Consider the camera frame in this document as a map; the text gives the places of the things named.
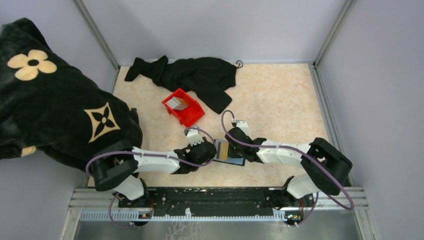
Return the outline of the black leather card holder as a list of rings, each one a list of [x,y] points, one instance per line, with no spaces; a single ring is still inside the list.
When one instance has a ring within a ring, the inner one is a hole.
[[[218,139],[214,140],[216,149],[217,149],[217,141],[222,141],[222,140],[218,140]],[[229,143],[229,147],[228,147],[228,160],[227,161],[219,161],[219,160],[216,160],[216,157],[217,157],[217,150],[216,150],[216,156],[213,158],[214,162],[229,164],[229,165],[235,165],[235,166],[244,166],[245,165],[245,159],[236,152],[236,149],[233,146],[231,146],[230,143]]]

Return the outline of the gold credit card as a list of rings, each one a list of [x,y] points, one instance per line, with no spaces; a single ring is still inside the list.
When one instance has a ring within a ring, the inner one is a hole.
[[[223,140],[216,141],[217,155],[216,160],[226,162],[228,160],[229,143]]]

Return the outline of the red plastic bin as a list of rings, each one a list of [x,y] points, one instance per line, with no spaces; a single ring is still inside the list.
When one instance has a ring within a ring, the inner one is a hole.
[[[181,88],[178,88],[161,103],[165,106],[168,114],[174,116],[185,127],[194,126],[205,115],[201,105]]]

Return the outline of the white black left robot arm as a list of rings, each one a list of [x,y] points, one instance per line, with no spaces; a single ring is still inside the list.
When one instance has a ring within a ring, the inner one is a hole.
[[[199,143],[168,152],[130,147],[128,140],[121,140],[98,152],[86,164],[85,171],[93,177],[98,192],[113,190],[144,207],[149,203],[150,193],[145,182],[135,176],[137,173],[185,175],[210,164],[216,154],[214,143],[205,137]]]

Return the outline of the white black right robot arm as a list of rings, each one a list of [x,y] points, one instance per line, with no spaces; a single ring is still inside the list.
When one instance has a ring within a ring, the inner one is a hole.
[[[284,184],[281,199],[287,206],[295,206],[315,192],[337,196],[353,167],[346,156],[321,137],[311,143],[283,144],[267,138],[251,139],[243,128],[235,126],[225,133],[225,139],[249,162],[282,164],[305,171]]]

